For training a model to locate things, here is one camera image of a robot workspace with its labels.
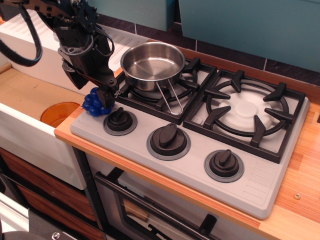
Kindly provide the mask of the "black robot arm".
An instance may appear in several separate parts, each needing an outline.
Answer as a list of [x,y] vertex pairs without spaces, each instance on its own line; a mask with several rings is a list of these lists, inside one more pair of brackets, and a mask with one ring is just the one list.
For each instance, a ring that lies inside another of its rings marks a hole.
[[62,56],[65,74],[81,89],[94,83],[101,105],[108,109],[116,100],[119,85],[109,68],[115,45],[111,37],[97,25],[97,9],[85,0],[15,0],[35,44],[35,57],[28,59],[7,47],[7,57],[13,62],[32,67],[43,54],[42,44],[28,10],[34,10],[41,20],[57,35],[58,53]]

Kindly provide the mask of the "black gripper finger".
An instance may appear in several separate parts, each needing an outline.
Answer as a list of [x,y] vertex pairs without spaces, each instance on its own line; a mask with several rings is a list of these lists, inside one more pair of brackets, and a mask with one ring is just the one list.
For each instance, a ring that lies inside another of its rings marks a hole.
[[81,90],[89,82],[88,79],[78,73],[67,61],[62,62],[62,68],[78,90]]
[[98,87],[96,92],[102,106],[104,108],[110,108],[118,98],[120,94],[120,89],[118,85],[112,87],[100,86]]

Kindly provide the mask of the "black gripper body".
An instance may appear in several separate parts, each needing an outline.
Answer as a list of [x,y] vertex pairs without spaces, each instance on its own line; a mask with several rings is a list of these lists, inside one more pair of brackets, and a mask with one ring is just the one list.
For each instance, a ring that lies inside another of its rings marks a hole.
[[109,59],[115,49],[110,36],[99,34],[89,37],[83,47],[66,47],[61,45],[58,53],[88,82],[96,86],[116,86],[113,71],[109,68]]

